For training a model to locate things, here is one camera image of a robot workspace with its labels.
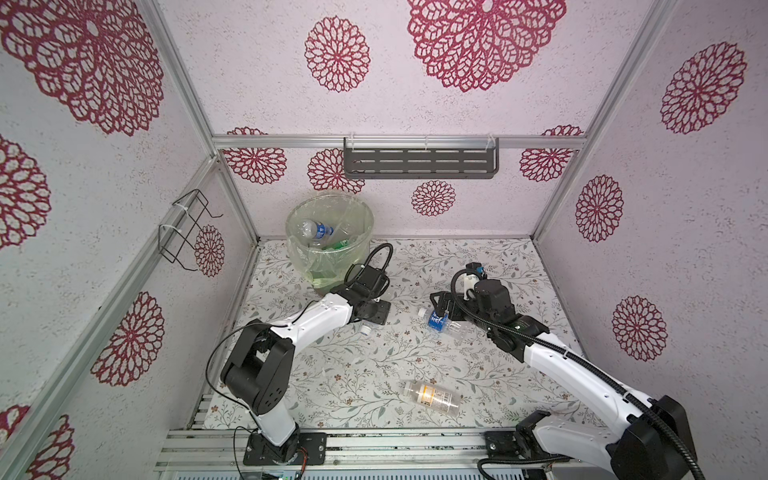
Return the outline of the clear bottle blue label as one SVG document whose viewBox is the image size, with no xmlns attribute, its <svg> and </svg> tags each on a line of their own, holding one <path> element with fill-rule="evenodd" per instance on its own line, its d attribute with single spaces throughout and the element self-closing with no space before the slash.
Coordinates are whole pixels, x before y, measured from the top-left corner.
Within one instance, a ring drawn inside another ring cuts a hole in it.
<svg viewBox="0 0 768 480">
<path fill-rule="evenodd" d="M 303 239 L 313 242 L 330 238 L 335 229 L 322 222 L 304 219 L 298 223 L 298 232 Z"/>
</svg>

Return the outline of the clear bottle yellow label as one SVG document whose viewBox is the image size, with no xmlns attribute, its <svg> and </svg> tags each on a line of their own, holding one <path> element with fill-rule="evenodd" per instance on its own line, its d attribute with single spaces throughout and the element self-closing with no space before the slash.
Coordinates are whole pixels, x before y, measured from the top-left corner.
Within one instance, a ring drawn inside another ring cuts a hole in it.
<svg viewBox="0 0 768 480">
<path fill-rule="evenodd" d="M 451 417 L 459 415 L 461 396 L 454 391 L 422 381 L 407 381 L 403 393 L 408 400 L 428 409 Z"/>
</svg>

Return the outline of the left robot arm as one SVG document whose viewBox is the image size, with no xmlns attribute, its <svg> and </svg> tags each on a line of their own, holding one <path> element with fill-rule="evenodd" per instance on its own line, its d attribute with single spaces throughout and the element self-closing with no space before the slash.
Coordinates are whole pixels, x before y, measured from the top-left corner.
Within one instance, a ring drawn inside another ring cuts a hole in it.
<svg viewBox="0 0 768 480">
<path fill-rule="evenodd" d="M 220 381 L 254 415 L 261 437 L 271 447 L 293 442 L 298 425 L 283 401 L 298 353 L 334 330 L 356 321 L 384 322 L 390 303 L 383 268 L 362 266 L 321 300 L 278 324 L 249 322 L 225 361 Z"/>
</svg>

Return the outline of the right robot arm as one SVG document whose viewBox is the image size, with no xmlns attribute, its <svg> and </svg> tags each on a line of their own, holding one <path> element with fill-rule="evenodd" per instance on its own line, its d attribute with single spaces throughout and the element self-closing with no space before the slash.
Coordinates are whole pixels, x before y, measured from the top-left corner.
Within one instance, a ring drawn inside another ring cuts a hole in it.
<svg viewBox="0 0 768 480">
<path fill-rule="evenodd" d="M 570 349 L 539 320 L 516 310 L 508 289 L 478 264 L 457 272 L 448 290 L 430 296 L 433 318 L 468 322 L 488 339 L 574 395 L 602 426 L 573 425 L 536 410 L 512 431 L 486 434 L 488 464 L 525 465 L 579 461 L 618 479 L 701 479 L 684 407 L 669 396 L 653 398 L 631 388 Z"/>
</svg>

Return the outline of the clear plastic bin liner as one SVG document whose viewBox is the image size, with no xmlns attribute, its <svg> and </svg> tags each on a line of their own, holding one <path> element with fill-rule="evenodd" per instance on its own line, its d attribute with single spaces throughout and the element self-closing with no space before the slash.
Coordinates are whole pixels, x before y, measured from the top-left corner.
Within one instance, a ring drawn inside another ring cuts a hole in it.
<svg viewBox="0 0 768 480">
<path fill-rule="evenodd" d="M 312 219 L 332 226 L 330 238 L 310 242 L 301 237 L 298 223 Z M 294 268 L 316 290 L 329 290 L 342 283 L 350 266 L 362 262 L 370 252 L 374 214 L 363 200 L 343 192 L 326 192 L 296 206 L 285 221 L 289 259 Z M 349 239 L 347 248 L 326 247 Z"/>
</svg>

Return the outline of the grey slotted wall shelf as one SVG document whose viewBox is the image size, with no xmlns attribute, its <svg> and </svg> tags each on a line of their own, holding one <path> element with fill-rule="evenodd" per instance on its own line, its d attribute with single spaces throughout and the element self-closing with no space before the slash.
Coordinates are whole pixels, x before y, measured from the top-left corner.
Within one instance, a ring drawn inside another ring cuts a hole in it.
<svg viewBox="0 0 768 480">
<path fill-rule="evenodd" d="M 499 171 L 495 140 L 482 148 L 358 147 L 344 138 L 342 166 L 357 180 L 486 180 Z"/>
</svg>

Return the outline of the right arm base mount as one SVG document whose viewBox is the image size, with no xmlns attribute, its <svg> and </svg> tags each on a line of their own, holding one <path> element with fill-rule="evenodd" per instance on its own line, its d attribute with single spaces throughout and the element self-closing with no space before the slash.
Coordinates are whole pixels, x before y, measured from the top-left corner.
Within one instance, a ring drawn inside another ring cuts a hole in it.
<svg viewBox="0 0 768 480">
<path fill-rule="evenodd" d="M 568 462 L 570 457 L 545 452 L 535 440 L 515 430 L 493 430 L 483 434 L 487 460 L 511 465 Z"/>
</svg>

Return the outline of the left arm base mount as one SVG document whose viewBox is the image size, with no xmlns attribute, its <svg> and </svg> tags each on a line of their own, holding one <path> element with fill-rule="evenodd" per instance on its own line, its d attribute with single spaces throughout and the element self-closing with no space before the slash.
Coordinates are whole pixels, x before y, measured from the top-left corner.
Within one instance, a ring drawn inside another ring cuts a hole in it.
<svg viewBox="0 0 768 480">
<path fill-rule="evenodd" d="M 325 463 L 328 435 L 295 431 L 281 446 L 252 433 L 243 457 L 245 466 L 317 466 Z"/>
</svg>

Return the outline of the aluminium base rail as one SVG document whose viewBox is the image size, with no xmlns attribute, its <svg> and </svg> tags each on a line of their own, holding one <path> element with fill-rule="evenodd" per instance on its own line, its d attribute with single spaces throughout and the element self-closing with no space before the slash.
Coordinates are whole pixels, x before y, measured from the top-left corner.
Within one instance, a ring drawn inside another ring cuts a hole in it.
<svg viewBox="0 0 768 480">
<path fill-rule="evenodd" d="M 300 467 L 303 454 L 311 472 L 473 468 L 482 458 L 512 456 L 519 451 L 512 429 L 304 429 L 288 462 Z M 161 446 L 156 472 L 224 471 L 246 473 L 282 464 L 267 458 L 236 430 L 173 430 Z"/>
</svg>

